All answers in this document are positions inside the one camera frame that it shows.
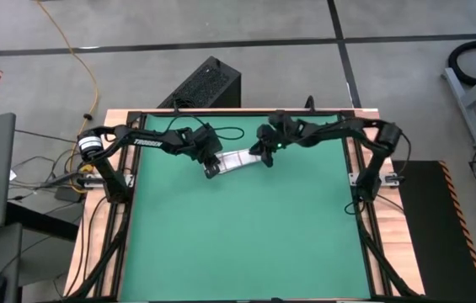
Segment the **grey metal stand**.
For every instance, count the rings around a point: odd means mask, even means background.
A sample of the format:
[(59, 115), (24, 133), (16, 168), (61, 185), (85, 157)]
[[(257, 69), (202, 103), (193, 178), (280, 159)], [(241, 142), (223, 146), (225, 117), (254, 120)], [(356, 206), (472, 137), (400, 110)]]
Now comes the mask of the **grey metal stand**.
[(458, 108), (466, 122), (474, 145), (476, 146), (476, 85), (466, 91), (461, 82), (457, 79), (452, 68), (444, 69), (442, 77), (447, 81), (449, 87), (457, 100)]

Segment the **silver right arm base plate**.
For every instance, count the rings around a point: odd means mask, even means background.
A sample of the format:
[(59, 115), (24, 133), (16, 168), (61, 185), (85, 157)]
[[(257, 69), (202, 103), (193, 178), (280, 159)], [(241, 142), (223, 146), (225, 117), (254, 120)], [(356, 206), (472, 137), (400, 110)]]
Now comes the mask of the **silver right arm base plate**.
[[(351, 186), (356, 186), (358, 173), (350, 173), (349, 181)], [(382, 187), (398, 187), (404, 180), (404, 176), (399, 176), (396, 173), (380, 173), (379, 179)]]

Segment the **green table mat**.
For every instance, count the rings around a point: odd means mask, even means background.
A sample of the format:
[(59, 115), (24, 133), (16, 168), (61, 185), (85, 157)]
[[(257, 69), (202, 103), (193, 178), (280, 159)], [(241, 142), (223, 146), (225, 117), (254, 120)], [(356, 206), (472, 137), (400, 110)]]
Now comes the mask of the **green table mat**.
[(120, 299), (367, 298), (341, 141), (207, 178), (142, 151)]

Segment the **black power brick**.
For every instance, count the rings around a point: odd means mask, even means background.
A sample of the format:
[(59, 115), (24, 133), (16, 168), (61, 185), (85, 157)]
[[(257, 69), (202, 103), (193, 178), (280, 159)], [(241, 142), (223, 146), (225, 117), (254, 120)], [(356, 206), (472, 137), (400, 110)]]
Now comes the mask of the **black power brick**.
[(58, 188), (54, 194), (54, 198), (64, 202), (80, 203), (83, 195), (71, 188)]

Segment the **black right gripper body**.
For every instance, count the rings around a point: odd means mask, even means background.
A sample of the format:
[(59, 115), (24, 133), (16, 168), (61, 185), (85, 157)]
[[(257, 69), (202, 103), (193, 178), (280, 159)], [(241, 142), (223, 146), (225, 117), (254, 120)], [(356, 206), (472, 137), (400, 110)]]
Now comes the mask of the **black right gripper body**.
[(300, 123), (293, 120), (290, 115), (277, 112), (269, 115), (267, 124), (258, 127), (256, 136), (258, 141), (264, 144), (264, 149), (271, 148), (277, 151), (302, 139), (300, 127)]

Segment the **black computer tower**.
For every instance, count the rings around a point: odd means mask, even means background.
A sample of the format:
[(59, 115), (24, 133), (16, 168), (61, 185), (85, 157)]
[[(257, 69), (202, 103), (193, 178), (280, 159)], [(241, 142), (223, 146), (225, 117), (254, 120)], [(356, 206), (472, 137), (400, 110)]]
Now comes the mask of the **black computer tower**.
[(214, 56), (208, 57), (159, 106), (173, 109), (240, 108), (242, 74)]

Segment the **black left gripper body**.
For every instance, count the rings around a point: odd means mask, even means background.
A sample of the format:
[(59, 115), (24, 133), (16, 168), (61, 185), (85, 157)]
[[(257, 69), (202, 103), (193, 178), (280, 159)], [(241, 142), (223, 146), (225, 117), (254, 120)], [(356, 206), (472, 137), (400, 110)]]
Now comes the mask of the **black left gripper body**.
[(204, 124), (193, 131), (187, 143), (185, 154), (192, 160), (203, 165), (216, 165), (220, 162), (216, 154), (222, 150), (222, 143), (210, 124)]

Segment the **white red-checked towel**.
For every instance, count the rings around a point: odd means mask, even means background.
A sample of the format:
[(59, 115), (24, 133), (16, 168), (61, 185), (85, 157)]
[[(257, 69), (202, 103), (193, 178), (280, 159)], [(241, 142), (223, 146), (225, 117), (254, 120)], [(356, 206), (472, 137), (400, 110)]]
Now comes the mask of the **white red-checked towel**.
[(250, 154), (249, 149), (217, 153), (217, 159), (219, 173), (229, 173), (232, 170), (261, 161), (261, 157)]

